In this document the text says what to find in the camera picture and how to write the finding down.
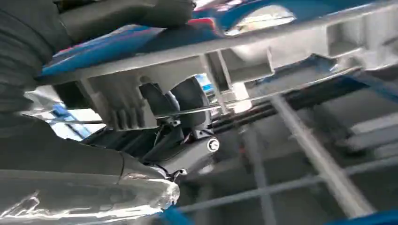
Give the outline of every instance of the blue fabric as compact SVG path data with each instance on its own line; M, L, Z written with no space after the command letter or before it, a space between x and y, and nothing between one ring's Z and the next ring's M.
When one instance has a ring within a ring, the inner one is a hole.
M337 221L327 225L398 225L398 210L380 212L346 221Z

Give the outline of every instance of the blue panel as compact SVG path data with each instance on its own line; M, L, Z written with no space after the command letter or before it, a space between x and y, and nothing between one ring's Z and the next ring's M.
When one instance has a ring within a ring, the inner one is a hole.
M178 211L175 206L170 206L162 213L162 218L170 225L193 225L182 212Z
M381 212L368 217L333 222L327 225L398 225L398 211Z

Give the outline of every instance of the light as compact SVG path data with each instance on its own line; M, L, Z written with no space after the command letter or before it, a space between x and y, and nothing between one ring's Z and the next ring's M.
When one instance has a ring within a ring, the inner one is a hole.
M233 5L238 5L240 3L242 3L242 0L232 0L232 1L228 2L227 4L230 6L233 6Z
M195 1L195 3L196 3L196 8L195 9L201 8L204 5L207 5L207 4L209 4L209 3L213 2L213 1L214 0L196 0Z
M266 6L250 13L225 34L234 36L252 30L276 27L290 23L295 19L294 14L282 6Z
M247 93L247 89L245 87L245 83L239 82L239 83L234 83L232 85L232 90L235 94L236 100L243 100L246 98L249 98L249 93ZM237 103L234 106L234 112L235 113L241 113L246 110L249 110L252 107L252 102L247 100L247 101L242 101Z

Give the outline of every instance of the plastic wrap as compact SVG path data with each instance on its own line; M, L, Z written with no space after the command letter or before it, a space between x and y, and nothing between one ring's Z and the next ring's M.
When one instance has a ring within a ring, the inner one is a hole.
M0 224L136 224L179 197L177 184L141 174L0 170L0 184Z

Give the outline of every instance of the metal beam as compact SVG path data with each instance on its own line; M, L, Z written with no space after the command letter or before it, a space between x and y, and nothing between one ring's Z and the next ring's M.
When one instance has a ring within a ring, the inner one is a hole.
M223 114L228 114L227 106L224 103L224 99L222 98L222 94L220 92L219 85L216 82L216 79L214 77L213 71L211 70L211 67L209 65L206 55L200 55L199 58L200 58L200 62L202 63L203 68L205 69L205 73L206 73L207 77L209 78L210 82L213 84L213 91L214 91L215 96L217 97L218 104L220 104L221 112Z
M261 204L261 214L263 220L266 225L276 225L276 216L275 210L272 203L271 195L268 192L268 181L267 175L265 173L265 168L263 166L263 160L261 158L261 154L258 152L257 143L259 142L258 136L253 135L251 131L255 131L255 129L250 129L249 126L243 126L242 131L244 131L241 135L243 135L243 139L245 142L245 150L249 153L249 159L253 164L254 168L254 179L256 181L258 189L264 190L263 194L260 195L260 204Z
M293 109L280 96L271 99L272 105L295 135L299 145L328 185L340 207L350 218L374 213L373 207L357 187L346 177L328 151L311 134Z

